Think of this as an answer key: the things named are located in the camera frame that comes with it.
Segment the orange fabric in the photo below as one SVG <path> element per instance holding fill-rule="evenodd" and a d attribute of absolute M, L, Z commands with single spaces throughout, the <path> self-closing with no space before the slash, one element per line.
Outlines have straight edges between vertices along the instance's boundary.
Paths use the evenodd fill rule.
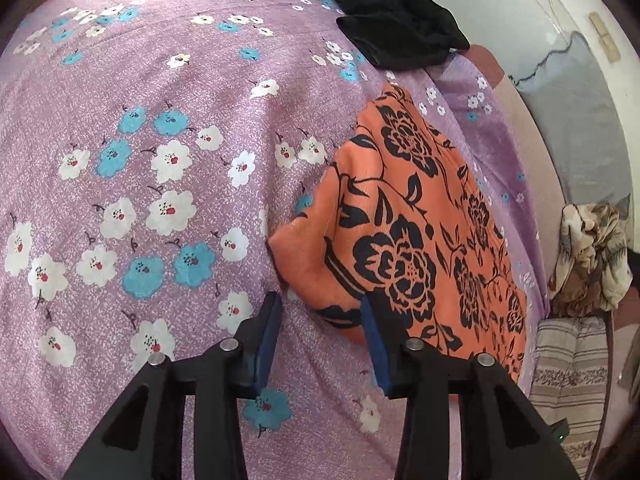
<path fill-rule="evenodd" d="M 458 150 L 411 97 L 385 85 L 325 171 L 312 205 L 269 240 L 283 279 L 364 342 L 359 298 L 383 289 L 408 335 L 468 358 L 487 351 L 514 380 L 526 297 Z"/>

